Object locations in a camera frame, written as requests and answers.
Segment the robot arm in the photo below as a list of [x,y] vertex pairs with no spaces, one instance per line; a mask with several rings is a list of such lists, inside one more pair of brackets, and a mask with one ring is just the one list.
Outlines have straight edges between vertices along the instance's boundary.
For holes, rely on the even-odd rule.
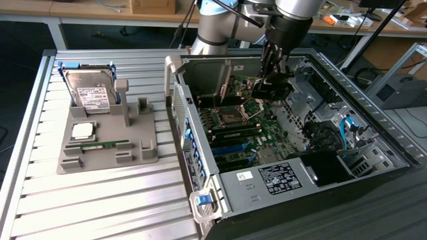
[[266,24],[255,26],[233,13],[235,11],[230,11],[231,8],[242,12],[238,0],[203,0],[198,38],[191,54],[226,54],[229,38],[263,44],[259,73],[262,81],[254,86],[254,92],[262,99],[279,100],[279,92],[289,91],[287,83],[283,82],[289,76],[287,70],[283,72],[281,63],[289,60],[291,50],[302,43],[314,22],[313,16],[325,2],[326,0],[275,0],[275,4],[254,3],[250,6],[254,16],[265,16],[266,19]]
[[243,8],[253,6],[238,4],[238,0],[203,0],[201,6],[201,22],[198,38],[193,45],[193,55],[226,54],[230,38],[263,44],[266,38],[273,51],[277,47],[286,56],[301,44],[313,24],[313,16],[326,0],[273,0],[257,1],[253,11],[266,16],[266,24],[255,26],[239,18],[223,6],[246,13]]

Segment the aluminum table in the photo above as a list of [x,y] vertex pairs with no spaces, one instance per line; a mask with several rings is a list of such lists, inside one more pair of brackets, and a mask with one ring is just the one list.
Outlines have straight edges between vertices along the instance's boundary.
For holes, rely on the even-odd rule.
[[[165,59],[185,50],[44,51],[7,170],[2,240],[199,239],[165,100]],[[56,174],[71,97],[58,62],[108,64],[128,101],[149,97],[159,162]]]

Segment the hard drive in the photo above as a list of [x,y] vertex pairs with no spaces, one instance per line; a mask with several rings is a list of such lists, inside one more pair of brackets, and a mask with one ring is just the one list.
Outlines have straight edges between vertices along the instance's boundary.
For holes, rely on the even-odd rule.
[[88,114],[110,113],[110,105],[119,104],[115,74],[110,65],[79,65],[62,70],[72,104],[84,107]]

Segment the warning label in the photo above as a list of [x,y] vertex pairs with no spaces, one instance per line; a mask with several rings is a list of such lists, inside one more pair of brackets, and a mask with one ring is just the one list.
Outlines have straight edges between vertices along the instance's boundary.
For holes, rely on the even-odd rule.
[[80,87],[78,92],[86,109],[110,108],[106,87]]
[[303,187],[287,162],[263,167],[258,170],[271,195],[277,195]]

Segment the wooden desk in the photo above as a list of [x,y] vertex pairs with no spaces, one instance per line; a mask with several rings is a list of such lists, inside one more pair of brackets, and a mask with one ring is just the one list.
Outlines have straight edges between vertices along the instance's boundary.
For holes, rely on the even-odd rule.
[[[349,0],[331,0],[341,6],[353,5],[357,12],[361,12],[358,4]],[[115,12],[96,4],[95,0],[75,0],[72,3],[56,2],[52,0],[0,0],[0,21],[36,22],[48,25],[51,35],[59,50],[67,49],[67,41],[62,30],[62,24],[86,25],[115,25],[115,26],[143,26],[143,27],[170,27],[175,28],[185,19],[193,0],[177,0],[177,14],[133,14],[131,8],[123,8],[122,12]],[[103,0],[110,5],[128,5],[130,0]],[[201,20],[199,10],[195,10],[190,28],[198,28]],[[371,27],[362,27],[358,35],[362,39],[355,46],[343,67],[347,66],[354,56],[365,46],[381,22],[374,22]],[[357,27],[333,26],[322,19],[315,19],[310,33],[354,35]],[[390,23],[381,36],[403,38],[427,38],[426,32],[407,31],[395,23]],[[250,43],[243,43],[242,47],[249,47]]]
[[52,0],[0,0],[0,14],[50,16]]
[[[128,7],[120,8],[122,12],[116,12],[106,7],[102,7],[95,0],[75,0],[72,3],[55,1],[50,9],[50,15],[68,18],[181,22],[186,17],[193,3],[191,0],[177,0],[177,14],[133,14],[130,0],[102,0],[102,2],[106,5],[128,5]],[[201,13],[199,11],[195,11],[191,22],[198,23],[199,19]]]

